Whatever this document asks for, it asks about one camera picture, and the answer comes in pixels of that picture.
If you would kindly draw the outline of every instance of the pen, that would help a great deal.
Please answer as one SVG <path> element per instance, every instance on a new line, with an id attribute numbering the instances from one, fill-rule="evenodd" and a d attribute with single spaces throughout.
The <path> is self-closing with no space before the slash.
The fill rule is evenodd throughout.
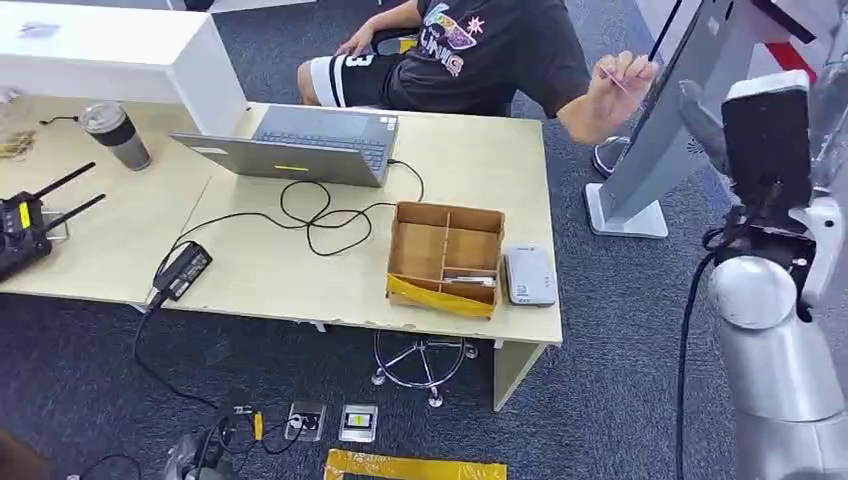
<path id="1" fill-rule="evenodd" d="M 621 89 L 621 91 L 623 91 L 623 92 L 624 92 L 624 93 L 626 93 L 627 95 L 630 95 L 630 92 L 628 92 L 628 91 L 627 91 L 627 89 L 626 89 L 626 88 L 624 88 L 624 85 L 622 85 L 622 84 L 621 84 L 621 82 L 619 82 L 617 78 L 615 78 L 615 75 L 611 74 L 611 73 L 609 72 L 609 70 L 607 70 L 607 69 L 606 69 L 606 67 L 604 67 L 603 65 L 598 64 L 598 66 L 599 66 L 599 67 L 601 67 L 601 70 L 603 70 L 603 72 L 607 74 L 607 77 L 609 77 L 610 79 L 612 79 L 612 82 L 613 82 L 613 83 L 615 83 L 616 85 L 618 85 L 618 88 L 620 88 L 620 89 Z"/>

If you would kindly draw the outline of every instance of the desk leg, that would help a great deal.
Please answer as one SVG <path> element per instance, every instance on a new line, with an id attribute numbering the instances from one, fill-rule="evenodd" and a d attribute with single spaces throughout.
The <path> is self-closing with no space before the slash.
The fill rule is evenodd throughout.
<path id="1" fill-rule="evenodd" d="M 327 326 L 324 325 L 324 322 L 309 322 L 312 325 L 315 325 L 315 328 L 321 333 L 327 333 Z"/>
<path id="2" fill-rule="evenodd" d="M 495 411 L 499 412 L 547 347 L 544 343 L 504 342 L 495 350 Z"/>

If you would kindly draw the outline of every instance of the red stripe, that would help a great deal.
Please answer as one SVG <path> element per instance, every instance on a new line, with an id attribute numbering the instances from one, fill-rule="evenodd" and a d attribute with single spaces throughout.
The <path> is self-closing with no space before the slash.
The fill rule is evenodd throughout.
<path id="1" fill-rule="evenodd" d="M 810 76 L 810 83 L 816 83 L 816 72 L 807 64 L 804 57 L 795 50 L 789 42 L 786 43 L 766 43 L 766 48 L 780 64 L 784 70 L 805 70 Z"/>

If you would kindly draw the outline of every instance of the number on shorts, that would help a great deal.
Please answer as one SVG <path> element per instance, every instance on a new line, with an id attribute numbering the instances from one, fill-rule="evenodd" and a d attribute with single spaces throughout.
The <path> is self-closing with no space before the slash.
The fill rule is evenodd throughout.
<path id="1" fill-rule="evenodd" d="M 374 61 L 374 55 L 364 55 L 361 57 L 347 57 L 345 59 L 346 67 L 367 67 Z"/>

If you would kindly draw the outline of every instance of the person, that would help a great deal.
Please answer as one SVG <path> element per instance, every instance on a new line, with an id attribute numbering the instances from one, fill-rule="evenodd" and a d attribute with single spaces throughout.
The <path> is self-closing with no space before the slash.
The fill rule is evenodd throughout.
<path id="1" fill-rule="evenodd" d="M 406 53 L 362 55 L 375 32 L 418 27 Z M 307 105 L 478 115 L 520 90 L 574 141 L 594 144 L 636 111 L 657 71 L 624 51 L 590 73 L 563 0 L 408 0 L 371 17 L 334 56 L 300 65 L 297 81 Z"/>

